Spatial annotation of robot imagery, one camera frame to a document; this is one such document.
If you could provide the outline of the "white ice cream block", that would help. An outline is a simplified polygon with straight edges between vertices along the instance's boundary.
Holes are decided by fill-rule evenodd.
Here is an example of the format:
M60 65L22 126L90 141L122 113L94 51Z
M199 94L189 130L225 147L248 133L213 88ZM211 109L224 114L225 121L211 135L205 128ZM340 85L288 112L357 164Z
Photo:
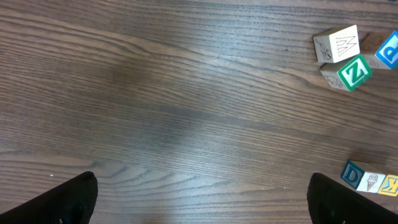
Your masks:
M341 178L359 192L378 193L386 174L374 166L360 161L347 160Z

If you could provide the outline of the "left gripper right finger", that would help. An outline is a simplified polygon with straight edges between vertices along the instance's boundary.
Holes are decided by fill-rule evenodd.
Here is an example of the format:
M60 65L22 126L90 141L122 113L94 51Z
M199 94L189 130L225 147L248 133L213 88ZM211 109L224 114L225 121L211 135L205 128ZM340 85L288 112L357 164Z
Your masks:
M313 224L397 224L397 214L339 184L314 173L307 192Z

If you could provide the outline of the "yellow letter K block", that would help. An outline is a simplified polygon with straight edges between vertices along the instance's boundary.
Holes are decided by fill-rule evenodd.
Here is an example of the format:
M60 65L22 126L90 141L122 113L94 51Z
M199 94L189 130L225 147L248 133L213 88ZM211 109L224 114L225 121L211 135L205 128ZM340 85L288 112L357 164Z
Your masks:
M396 197L398 195L398 176L392 174L386 175L378 194Z

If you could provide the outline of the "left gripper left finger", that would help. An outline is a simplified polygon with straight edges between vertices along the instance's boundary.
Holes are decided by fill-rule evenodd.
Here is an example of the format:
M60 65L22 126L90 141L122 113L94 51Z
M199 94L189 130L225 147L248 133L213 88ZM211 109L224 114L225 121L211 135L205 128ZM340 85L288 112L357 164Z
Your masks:
M1 214L1 224L89 224L98 181L86 171Z

